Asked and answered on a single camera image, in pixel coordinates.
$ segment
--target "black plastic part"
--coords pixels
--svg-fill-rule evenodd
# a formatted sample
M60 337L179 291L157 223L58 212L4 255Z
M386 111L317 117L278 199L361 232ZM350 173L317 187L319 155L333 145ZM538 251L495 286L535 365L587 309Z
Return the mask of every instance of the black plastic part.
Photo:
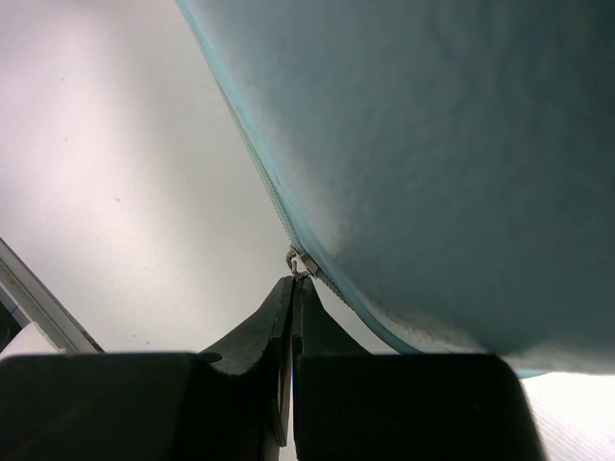
M293 283L281 279L252 317L202 354L1 362L0 459L278 459L271 401L282 396L288 411L281 370L289 367L280 360L289 360ZM278 424L285 438L287 423Z
M0 352L9 345L20 330L19 323L0 302Z
M371 355L291 277L200 354L3 361L0 459L276 460L291 343L301 461L544 459L503 361Z
M309 279L293 298L300 461L542 461L516 375L493 355L367 354Z

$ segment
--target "zipper pull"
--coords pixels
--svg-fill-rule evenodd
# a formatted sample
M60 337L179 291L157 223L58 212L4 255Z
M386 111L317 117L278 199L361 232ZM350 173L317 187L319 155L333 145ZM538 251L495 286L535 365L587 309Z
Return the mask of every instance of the zipper pull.
M297 259L301 261L306 270L299 272L297 270ZM320 270L318 265L307 253L300 253L294 247L290 247L288 253L286 253L286 264L290 273L297 279L303 279L305 277L316 277L316 273Z

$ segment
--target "zipper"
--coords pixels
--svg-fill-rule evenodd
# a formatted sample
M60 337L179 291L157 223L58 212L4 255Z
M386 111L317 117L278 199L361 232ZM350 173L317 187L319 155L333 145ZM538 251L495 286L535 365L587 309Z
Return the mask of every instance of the zipper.
M292 224L292 221L290 220L290 217L288 216L288 211L286 211L286 208L284 207L284 204L282 202L282 199L280 198L280 194L278 193L278 190L276 189L275 185L271 181L271 178L269 177L269 173L267 172L266 168L262 164L262 161L260 160L260 157L257 154L257 150L254 147L254 144L252 144L252 140L246 134L243 126L241 125L241 122L239 122L237 115L234 112L233 106L231 105L231 102L227 98L227 95L224 92L222 85L218 81L218 78L215 75L215 72L213 72L213 69L211 68L211 65L209 64L209 59L207 57L207 54L203 53L203 55L205 57L206 63L208 64L209 71L211 72L211 75L213 76L213 79L215 80L215 83L218 86L218 90L220 91L220 94L222 95L222 99L224 100L224 103L226 104L227 109L229 110L229 113L231 114L231 118L233 119L234 125L239 131L239 135L241 136L243 145L245 146L246 150L248 151L248 154L250 155L250 159L252 160L252 163L254 164L258 172L258 176L260 177L260 180L262 181L262 184L264 185L265 190L267 191L269 200L273 204L273 207L276 210L276 214L278 214L278 218L280 219L280 222L282 223L282 227L284 228L284 231L286 232L286 236L288 237L288 240L290 240L290 244L291 244L290 249L288 250L288 253L286 254L285 258L286 258L286 264L288 265L288 268L290 269L291 274L299 278L310 276L316 279L320 279L335 294L335 296L337 296L337 298L339 298L343 303L345 303L346 305L350 307L350 305L348 304L348 301L346 300L346 298L344 297L340 289L337 287L337 285L333 282L333 280L331 280L331 278L327 274L325 274L322 271L322 269L318 267L316 262L308 254L308 252L306 252L305 247L301 244L301 241L299 240L299 233L297 232L297 229ZM297 271L296 259L299 259L303 263L303 265L306 267L306 270L307 270L306 272L300 273Z

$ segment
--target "metal zipper slider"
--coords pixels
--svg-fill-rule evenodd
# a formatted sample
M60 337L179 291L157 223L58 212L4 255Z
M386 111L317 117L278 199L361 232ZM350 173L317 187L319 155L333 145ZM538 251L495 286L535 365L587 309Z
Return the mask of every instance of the metal zipper slider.
M304 272L299 272L297 270L297 259L299 259L306 268ZM288 253L286 253L286 264L288 265L288 269L290 269L290 273L297 279L308 276L316 277L316 273L319 271L318 265L307 253L300 253L294 247L290 247Z

